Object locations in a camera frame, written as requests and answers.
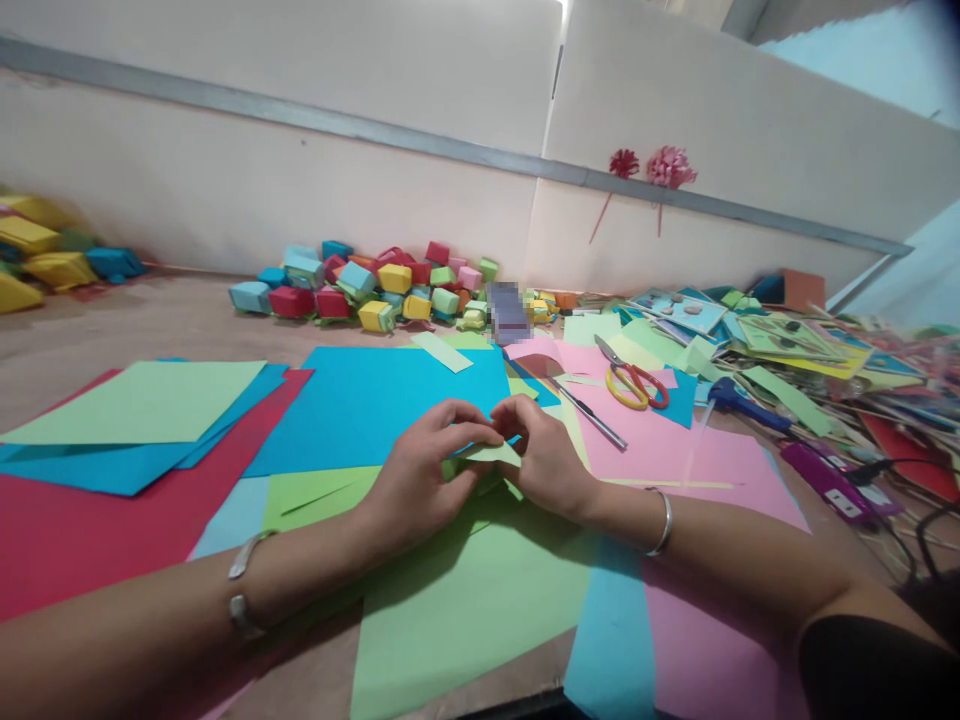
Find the bracelet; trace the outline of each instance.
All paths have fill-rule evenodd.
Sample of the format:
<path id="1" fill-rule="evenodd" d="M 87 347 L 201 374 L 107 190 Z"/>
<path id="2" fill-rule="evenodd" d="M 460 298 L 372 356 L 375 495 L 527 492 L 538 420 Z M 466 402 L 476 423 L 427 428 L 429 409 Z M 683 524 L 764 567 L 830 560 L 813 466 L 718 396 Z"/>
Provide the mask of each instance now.
<path id="1" fill-rule="evenodd" d="M 653 490 L 660 497 L 663 498 L 663 506 L 667 511 L 667 522 L 663 526 L 663 535 L 660 536 L 660 542 L 657 543 L 657 546 L 647 553 L 647 557 L 656 557 L 664 550 L 667 549 L 667 543 L 670 541 L 670 531 L 673 530 L 673 510 L 670 508 L 670 498 L 664 494 L 660 488 L 648 487 L 644 490 Z"/>
<path id="2" fill-rule="evenodd" d="M 233 565 L 230 566 L 227 580 L 232 582 L 243 577 L 243 573 L 247 571 L 247 563 L 250 562 L 253 549 L 261 540 L 276 535 L 277 532 L 277 530 L 264 530 L 247 540 L 240 548 L 240 552 L 237 553 Z M 266 635 L 266 632 L 250 617 L 250 606 L 247 604 L 247 598 L 243 593 L 230 598 L 230 624 L 244 640 L 256 640 Z"/>

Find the blue paper object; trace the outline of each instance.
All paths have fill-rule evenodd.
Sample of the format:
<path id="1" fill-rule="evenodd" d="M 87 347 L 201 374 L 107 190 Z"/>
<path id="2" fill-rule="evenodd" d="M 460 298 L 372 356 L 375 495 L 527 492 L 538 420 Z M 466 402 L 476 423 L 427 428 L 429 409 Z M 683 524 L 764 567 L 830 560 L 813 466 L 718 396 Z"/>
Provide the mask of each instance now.
<path id="1" fill-rule="evenodd" d="M 257 280 L 268 285 L 271 290 L 276 290 L 281 285 L 290 284 L 290 281 L 287 280 L 287 273 L 284 272 L 283 268 L 266 268 L 257 275 Z"/>
<path id="2" fill-rule="evenodd" d="M 193 559 L 243 545 L 260 532 L 270 478 L 243 478 L 224 501 L 193 549 Z"/>
<path id="3" fill-rule="evenodd" d="M 708 382 L 707 380 L 701 380 L 697 383 L 697 394 L 693 398 L 693 402 L 697 405 L 709 405 L 710 390 L 713 388 L 713 383 Z"/>
<path id="4" fill-rule="evenodd" d="M 97 275 L 115 284 L 126 282 L 126 278 L 137 277 L 147 271 L 140 259 L 128 248 L 91 248 L 84 255 Z"/>
<path id="5" fill-rule="evenodd" d="M 655 678 L 640 553 L 604 538 L 590 573 L 564 694 L 594 720 L 654 720 Z"/>
<path id="6" fill-rule="evenodd" d="M 425 352 L 320 347 L 313 376 L 244 477 L 382 465 L 394 441 L 447 398 L 485 414 L 510 395 L 499 353 L 462 350 L 473 365 L 452 373 Z"/>
<path id="7" fill-rule="evenodd" d="M 510 363 L 510 367 L 517 371 L 520 379 L 529 385 L 531 390 L 536 390 L 539 393 L 539 395 L 537 395 L 537 405 L 540 407 L 551 407 L 560 404 L 560 398 L 554 395 L 552 391 L 547 390 L 543 383 L 531 375 L 523 365 L 508 359 L 506 355 L 503 356 L 503 359 Z"/>
<path id="8" fill-rule="evenodd" d="M 211 443 L 213 438 L 222 437 L 283 384 L 286 369 L 286 365 L 267 365 L 197 442 L 0 445 L 0 473 L 112 495 L 136 495 L 187 457 L 195 457 L 193 465 L 199 462 L 216 444 Z"/>
<path id="9" fill-rule="evenodd" d="M 230 301 L 237 310 L 243 312 L 270 313 L 270 286 L 264 282 L 251 280 L 237 283 L 230 288 Z"/>
<path id="10" fill-rule="evenodd" d="M 653 406 L 650 409 L 657 415 L 663 415 L 668 420 L 673 420 L 675 423 L 688 428 L 693 425 L 693 405 L 697 396 L 697 378 L 680 372 L 676 368 L 673 368 L 673 375 L 677 378 L 677 386 L 668 391 L 670 393 L 670 404 L 662 410 Z"/>
<path id="11" fill-rule="evenodd" d="M 319 260 L 320 255 L 317 254 L 315 248 L 304 247 L 303 245 L 288 245 L 286 250 L 283 251 L 283 264 L 290 265 L 291 263 L 296 263 L 297 260 Z"/>
<path id="12" fill-rule="evenodd" d="M 324 260 L 333 255 L 339 255 L 344 260 L 347 260 L 351 255 L 353 255 L 353 248 L 345 243 L 340 242 L 339 240 L 324 240 L 322 247 Z"/>

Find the hand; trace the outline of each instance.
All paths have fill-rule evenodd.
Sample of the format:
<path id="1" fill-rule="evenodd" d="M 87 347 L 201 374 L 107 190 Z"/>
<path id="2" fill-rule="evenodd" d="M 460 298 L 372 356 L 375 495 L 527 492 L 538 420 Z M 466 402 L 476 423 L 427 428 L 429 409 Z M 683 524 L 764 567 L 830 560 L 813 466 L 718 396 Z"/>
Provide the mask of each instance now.
<path id="1" fill-rule="evenodd" d="M 514 449 L 523 462 L 498 463 L 504 476 L 542 508 L 578 520 L 600 483 L 580 462 L 564 424 L 526 395 L 507 398 L 490 415 L 504 438 L 521 436 Z"/>
<path id="2" fill-rule="evenodd" d="M 499 446 L 501 437 L 480 410 L 464 400 L 444 400 L 407 428 L 357 511 L 392 554 L 408 550 L 456 517 L 490 463 L 444 482 L 441 461 L 470 443 Z"/>

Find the floor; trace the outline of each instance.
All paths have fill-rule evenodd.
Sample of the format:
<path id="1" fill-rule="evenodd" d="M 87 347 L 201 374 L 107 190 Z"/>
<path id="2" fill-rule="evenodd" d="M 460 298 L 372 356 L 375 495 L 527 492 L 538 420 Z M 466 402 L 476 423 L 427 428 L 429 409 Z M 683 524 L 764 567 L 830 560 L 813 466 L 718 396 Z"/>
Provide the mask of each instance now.
<path id="1" fill-rule="evenodd" d="M 152 273 L 89 302 L 55 296 L 46 307 L 0 316 L 0 431 L 30 419 L 104 370 L 136 360 L 265 359 L 299 367 L 319 344 L 382 347 L 409 342 L 405 331 L 383 337 L 353 326 L 321 330 L 313 323 L 237 315 L 227 295 L 236 281 L 219 275 Z M 752 432 L 735 418 L 719 413 L 714 417 L 711 425 Z M 838 556 L 890 583 L 884 565 L 810 487 L 783 463 L 781 472 L 814 535 Z M 883 557 L 882 550 L 877 552 Z M 941 557 L 958 564 L 956 554 Z M 359 621 L 355 608 L 317 628 L 311 648 L 259 681 L 229 717 L 347 716 Z M 410 717 L 456 717 L 559 687 L 572 638 L 573 631 L 561 635 Z"/>

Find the scissors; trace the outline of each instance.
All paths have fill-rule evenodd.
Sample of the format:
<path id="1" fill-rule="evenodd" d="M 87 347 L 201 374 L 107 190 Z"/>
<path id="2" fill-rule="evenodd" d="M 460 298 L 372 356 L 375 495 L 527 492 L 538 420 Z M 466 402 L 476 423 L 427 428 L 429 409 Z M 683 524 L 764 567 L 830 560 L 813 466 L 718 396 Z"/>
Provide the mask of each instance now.
<path id="1" fill-rule="evenodd" d="M 627 407 L 633 408 L 634 410 L 646 410 L 647 405 L 661 409 L 670 404 L 670 393 L 667 392 L 667 389 L 663 386 L 663 383 L 657 380 L 646 370 L 641 370 L 636 365 L 625 363 L 613 351 L 613 348 L 607 345 L 604 339 L 599 335 L 594 335 L 593 339 L 596 340 L 597 346 L 603 351 L 603 354 L 606 356 L 607 360 L 610 361 L 610 369 L 607 370 L 607 390 L 610 391 L 611 395 L 613 395 L 617 400 Z M 629 373 L 630 376 L 627 377 L 624 374 L 624 371 Z M 613 384 L 614 376 L 616 376 L 620 382 L 627 386 L 633 397 L 621 394 L 619 392 L 617 386 Z M 650 397 L 647 394 L 647 389 L 644 387 L 644 381 L 650 383 L 653 385 L 653 387 L 659 390 L 660 397 L 663 399 L 657 400 L 655 397 Z"/>

